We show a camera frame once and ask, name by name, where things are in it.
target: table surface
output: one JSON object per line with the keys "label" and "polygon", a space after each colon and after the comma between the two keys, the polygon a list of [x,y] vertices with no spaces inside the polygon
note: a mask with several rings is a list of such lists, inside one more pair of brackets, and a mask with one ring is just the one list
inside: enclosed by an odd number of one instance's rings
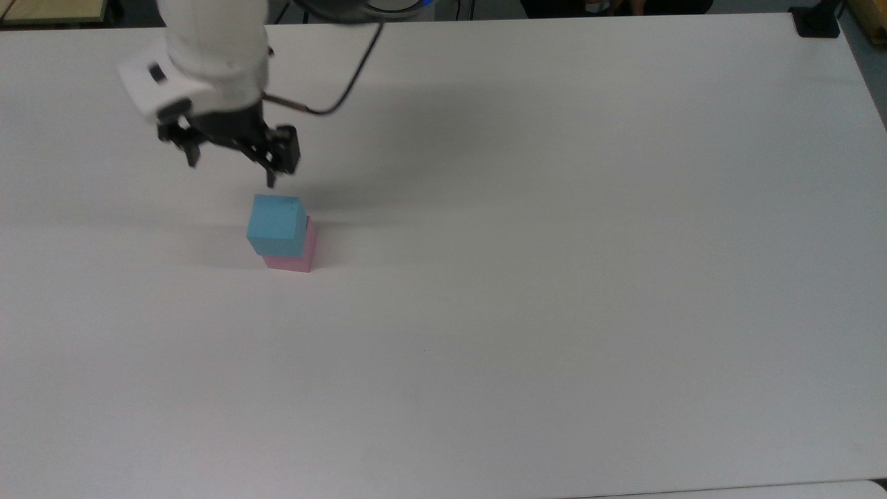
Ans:
{"label": "table surface", "polygon": [[[269,28],[331,103],[372,28]],[[541,499],[887,475],[887,133],[787,14],[386,28],[245,237],[114,63],[159,30],[0,33],[5,495]]]}
{"label": "table surface", "polygon": [[728,488],[650,495],[623,499],[887,499],[887,491],[872,481],[847,481],[778,487]]}

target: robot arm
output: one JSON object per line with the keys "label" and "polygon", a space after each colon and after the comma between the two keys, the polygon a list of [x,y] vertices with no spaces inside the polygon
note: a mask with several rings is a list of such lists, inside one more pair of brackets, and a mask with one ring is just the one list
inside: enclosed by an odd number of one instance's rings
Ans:
{"label": "robot arm", "polygon": [[[366,22],[363,2],[299,3],[338,22]],[[267,0],[158,0],[158,7],[165,36],[118,72],[139,113],[157,125],[160,140],[183,150],[192,168],[204,142],[238,150],[265,169],[268,187],[278,173],[295,173],[295,128],[271,129],[263,119],[271,54]]]}

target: black cable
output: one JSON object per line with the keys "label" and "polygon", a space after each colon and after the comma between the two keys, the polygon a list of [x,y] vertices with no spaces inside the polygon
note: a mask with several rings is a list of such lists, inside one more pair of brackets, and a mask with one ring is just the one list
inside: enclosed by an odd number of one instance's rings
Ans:
{"label": "black cable", "polygon": [[345,99],[351,94],[351,90],[354,88],[354,84],[357,83],[357,79],[360,77],[360,73],[364,70],[364,65],[366,61],[370,59],[370,54],[373,53],[373,48],[376,46],[376,42],[379,41],[379,36],[382,34],[382,29],[385,28],[385,21],[379,23],[379,26],[376,28],[376,33],[373,35],[373,40],[370,41],[370,45],[366,47],[366,51],[364,52],[364,57],[360,59],[360,64],[357,65],[357,69],[354,72],[354,75],[351,77],[351,81],[348,82],[348,86],[345,87],[345,91],[339,97],[339,100],[336,100],[335,104],[332,107],[323,110],[312,109],[311,107],[305,106],[301,102],[295,102],[290,99],[284,99],[282,97],[278,97],[276,95],[270,95],[269,93],[262,93],[262,100],[267,100],[268,102],[273,102],[274,104],[281,105],[283,107],[289,107],[290,109],[295,109],[296,111],[302,111],[303,113],[308,113],[309,115],[315,116],[326,116],[335,113],[339,107],[341,107],[342,103],[345,102]]}
{"label": "black cable", "polygon": [[283,15],[287,13],[287,9],[289,8],[289,0],[287,0],[287,4],[283,6],[283,10],[280,11],[280,15],[274,20],[274,24],[280,24],[280,20],[283,19]]}

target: pink cube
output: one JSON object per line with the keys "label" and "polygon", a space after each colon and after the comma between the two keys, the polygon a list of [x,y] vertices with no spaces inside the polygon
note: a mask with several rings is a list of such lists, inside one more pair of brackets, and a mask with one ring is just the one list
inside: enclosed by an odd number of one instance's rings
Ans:
{"label": "pink cube", "polygon": [[268,268],[289,270],[293,272],[311,272],[311,259],[314,258],[314,246],[318,242],[318,233],[314,230],[314,222],[308,217],[305,229],[305,246],[300,257],[262,257]]}

